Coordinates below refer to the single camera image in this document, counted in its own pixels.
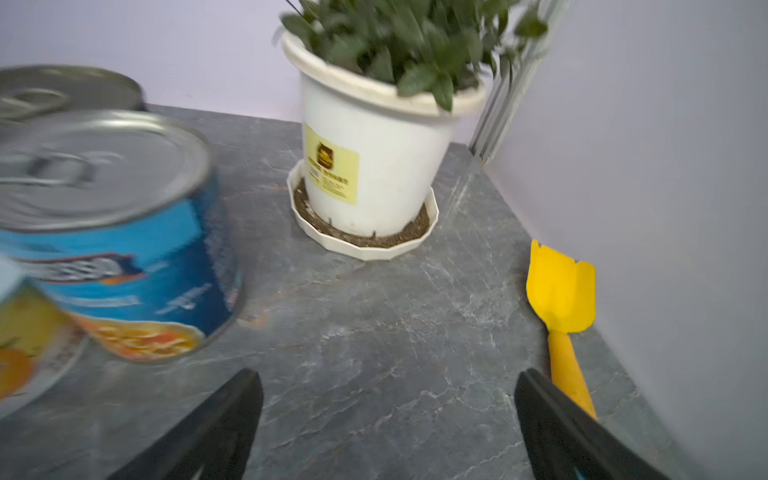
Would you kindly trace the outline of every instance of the gray marble countertop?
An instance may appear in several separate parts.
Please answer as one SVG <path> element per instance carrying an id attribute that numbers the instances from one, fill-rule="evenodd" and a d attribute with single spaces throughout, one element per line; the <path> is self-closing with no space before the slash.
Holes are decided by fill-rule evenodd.
<path id="1" fill-rule="evenodd" d="M 217 156 L 247 304 L 176 362 L 122 362 L 91 344 L 40 399 L 0 421 L 0 478 L 101 480 L 243 367 L 264 410 L 244 478 L 533 478 L 512 394 L 548 372 L 525 300 L 530 237 L 465 146 L 435 179 L 432 236 L 389 262 L 325 251 L 290 212 L 300 125 L 155 108 Z M 601 422 L 672 478 L 700 478 L 594 329 L 574 347 Z"/>

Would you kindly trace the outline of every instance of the yellow handle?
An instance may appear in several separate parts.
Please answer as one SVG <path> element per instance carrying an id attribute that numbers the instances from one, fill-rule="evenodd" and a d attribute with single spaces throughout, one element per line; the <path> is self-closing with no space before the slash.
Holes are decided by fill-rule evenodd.
<path id="1" fill-rule="evenodd" d="M 549 359 L 552 365 L 552 382 L 576 405 L 596 419 L 598 416 L 594 411 L 587 383 L 581 374 L 574 346 L 567 333 L 554 330 L 549 333 Z"/>

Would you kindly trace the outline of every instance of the metal frame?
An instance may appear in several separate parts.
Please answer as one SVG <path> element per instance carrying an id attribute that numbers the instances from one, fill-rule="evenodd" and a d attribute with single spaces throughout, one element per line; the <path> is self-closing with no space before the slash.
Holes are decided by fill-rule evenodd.
<path id="1" fill-rule="evenodd" d="M 523 53 L 521 67 L 515 71 L 515 76 L 509 81 L 509 71 L 504 71 L 495 79 L 491 94 L 480 115 L 478 126 L 469 150 L 480 163 L 485 166 L 491 163 L 502 140 L 509 129 L 512 118 L 520 105 L 523 94 L 533 79 L 538 62 L 548 49 L 552 33 L 568 4 L 568 0 L 547 0 L 542 2 L 541 17 L 549 25 L 549 33 L 542 39 L 531 44 Z"/>

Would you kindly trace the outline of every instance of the white flower pot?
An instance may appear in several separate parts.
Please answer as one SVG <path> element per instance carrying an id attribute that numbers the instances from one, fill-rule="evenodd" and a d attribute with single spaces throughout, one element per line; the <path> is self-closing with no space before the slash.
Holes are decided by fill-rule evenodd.
<path id="1" fill-rule="evenodd" d="M 424 204 L 459 117 L 482 106 L 485 89 L 459 92 L 448 114 L 432 94 L 401 98 L 394 85 L 327 64 L 290 33 L 283 48 L 302 73 L 310 206 L 352 235 L 400 232 Z"/>

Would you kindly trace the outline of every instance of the can lid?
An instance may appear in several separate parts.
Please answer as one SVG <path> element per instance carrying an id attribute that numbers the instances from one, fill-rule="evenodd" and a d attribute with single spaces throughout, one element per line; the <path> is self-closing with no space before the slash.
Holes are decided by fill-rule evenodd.
<path id="1" fill-rule="evenodd" d="M 0 228 L 51 232 L 124 222 L 192 193 L 212 168 L 204 137 L 160 115 L 39 118 L 0 144 Z"/>
<path id="2" fill-rule="evenodd" d="M 138 110 L 143 104 L 138 83 L 102 68 L 29 65 L 0 70 L 0 122 L 65 110 Z"/>

